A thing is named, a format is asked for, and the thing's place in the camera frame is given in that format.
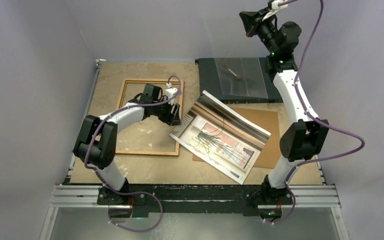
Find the glossy plant photo print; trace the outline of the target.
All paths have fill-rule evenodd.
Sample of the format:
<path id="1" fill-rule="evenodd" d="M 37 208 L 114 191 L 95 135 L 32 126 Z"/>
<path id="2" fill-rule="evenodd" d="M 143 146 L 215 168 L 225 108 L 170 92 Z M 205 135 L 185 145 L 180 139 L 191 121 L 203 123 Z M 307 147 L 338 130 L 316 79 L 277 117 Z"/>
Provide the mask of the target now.
<path id="1" fill-rule="evenodd" d="M 204 90 L 170 136 L 242 185 L 271 133 Z"/>

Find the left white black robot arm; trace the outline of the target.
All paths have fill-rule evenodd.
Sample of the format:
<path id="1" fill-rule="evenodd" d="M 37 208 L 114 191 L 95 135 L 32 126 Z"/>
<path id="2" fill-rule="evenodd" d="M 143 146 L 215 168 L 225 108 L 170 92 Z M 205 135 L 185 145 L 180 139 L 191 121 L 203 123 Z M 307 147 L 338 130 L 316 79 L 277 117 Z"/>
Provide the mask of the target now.
<path id="1" fill-rule="evenodd" d="M 182 91 L 167 83 L 166 89 L 147 83 L 143 92 L 122 108 L 101 116 L 87 115 L 73 147 L 73 154 L 93 170 L 118 205 L 129 199 L 128 180 L 118 170 L 114 158 L 118 134 L 127 127 L 155 116 L 168 126 L 180 124 L 180 104 L 175 102 Z"/>

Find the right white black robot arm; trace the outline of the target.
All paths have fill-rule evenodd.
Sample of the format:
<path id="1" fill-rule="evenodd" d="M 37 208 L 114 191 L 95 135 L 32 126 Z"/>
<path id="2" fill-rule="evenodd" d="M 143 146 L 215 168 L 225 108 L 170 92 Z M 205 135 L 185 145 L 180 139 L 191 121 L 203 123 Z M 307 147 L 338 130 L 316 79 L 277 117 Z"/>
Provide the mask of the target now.
<path id="1" fill-rule="evenodd" d="M 259 11 L 239 13 L 246 36 L 258 36 L 269 51 L 265 70 L 279 92 L 290 119 L 290 126 L 279 142 L 281 157 L 261 184 L 260 196 L 268 204 L 288 195 L 290 178 L 301 164 L 308 163 L 320 153 L 329 131 L 324 126 L 328 121 L 323 119 L 318 123 L 318 115 L 301 92 L 303 88 L 294 50 L 299 44 L 302 29 L 293 21 L 278 26 L 276 13 L 282 9 L 274 1 Z"/>

